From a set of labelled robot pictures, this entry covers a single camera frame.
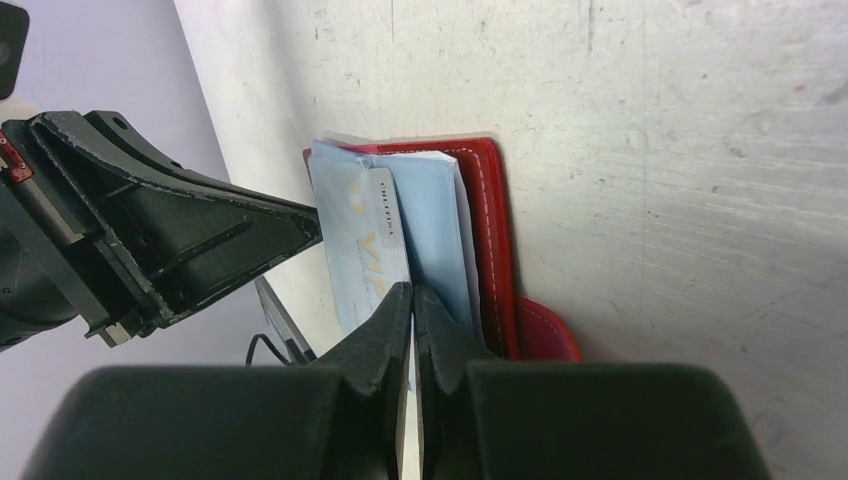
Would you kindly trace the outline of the white VIP card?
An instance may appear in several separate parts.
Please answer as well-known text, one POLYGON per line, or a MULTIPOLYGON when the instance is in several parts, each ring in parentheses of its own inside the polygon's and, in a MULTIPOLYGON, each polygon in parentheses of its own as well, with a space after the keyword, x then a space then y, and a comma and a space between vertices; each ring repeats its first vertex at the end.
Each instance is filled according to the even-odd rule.
POLYGON ((411 280, 395 182, 387 168, 320 159, 309 168, 336 316, 349 334, 411 280))

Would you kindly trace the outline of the red leather card holder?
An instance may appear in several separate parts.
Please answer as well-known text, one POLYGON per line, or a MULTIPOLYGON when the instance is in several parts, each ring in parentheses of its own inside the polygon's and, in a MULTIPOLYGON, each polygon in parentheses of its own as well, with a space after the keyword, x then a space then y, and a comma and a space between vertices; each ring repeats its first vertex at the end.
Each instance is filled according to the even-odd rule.
POLYGON ((552 310, 518 295, 503 162, 489 138, 341 145, 314 141, 309 164, 356 163, 390 170, 408 282, 432 288, 452 318, 510 360, 578 362, 580 349, 552 310))

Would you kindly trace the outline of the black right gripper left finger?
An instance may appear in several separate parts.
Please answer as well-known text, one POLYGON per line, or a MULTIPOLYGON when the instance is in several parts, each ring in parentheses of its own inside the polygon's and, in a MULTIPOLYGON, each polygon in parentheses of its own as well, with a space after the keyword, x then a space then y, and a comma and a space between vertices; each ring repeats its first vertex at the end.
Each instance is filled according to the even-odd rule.
POLYGON ((27 479, 396 479, 413 289, 306 366, 121 366, 65 396, 27 479))

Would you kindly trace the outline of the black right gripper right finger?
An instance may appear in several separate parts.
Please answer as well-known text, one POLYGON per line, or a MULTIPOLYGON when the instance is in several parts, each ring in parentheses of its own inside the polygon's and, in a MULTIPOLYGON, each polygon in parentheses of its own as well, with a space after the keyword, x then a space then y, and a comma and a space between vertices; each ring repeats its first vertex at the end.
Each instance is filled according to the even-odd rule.
POLYGON ((508 361, 414 290, 426 479, 766 479, 727 385, 668 363, 508 361))

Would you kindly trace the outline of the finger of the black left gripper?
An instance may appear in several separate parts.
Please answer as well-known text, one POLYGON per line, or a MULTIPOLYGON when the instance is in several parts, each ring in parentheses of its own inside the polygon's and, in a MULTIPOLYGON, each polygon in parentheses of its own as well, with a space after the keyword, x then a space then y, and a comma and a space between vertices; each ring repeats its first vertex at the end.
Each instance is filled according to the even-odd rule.
POLYGON ((26 130, 82 209, 110 303, 89 330, 109 344, 179 323, 322 239, 314 208, 186 169, 117 112, 43 112, 26 130))

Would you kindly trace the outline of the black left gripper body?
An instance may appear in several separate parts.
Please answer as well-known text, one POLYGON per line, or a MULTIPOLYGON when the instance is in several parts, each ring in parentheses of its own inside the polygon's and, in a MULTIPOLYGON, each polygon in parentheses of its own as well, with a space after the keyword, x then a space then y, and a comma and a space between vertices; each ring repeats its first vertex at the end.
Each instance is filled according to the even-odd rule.
POLYGON ((1 127, 1 348, 77 316, 98 328, 111 315, 84 265, 92 216, 26 120, 1 127))

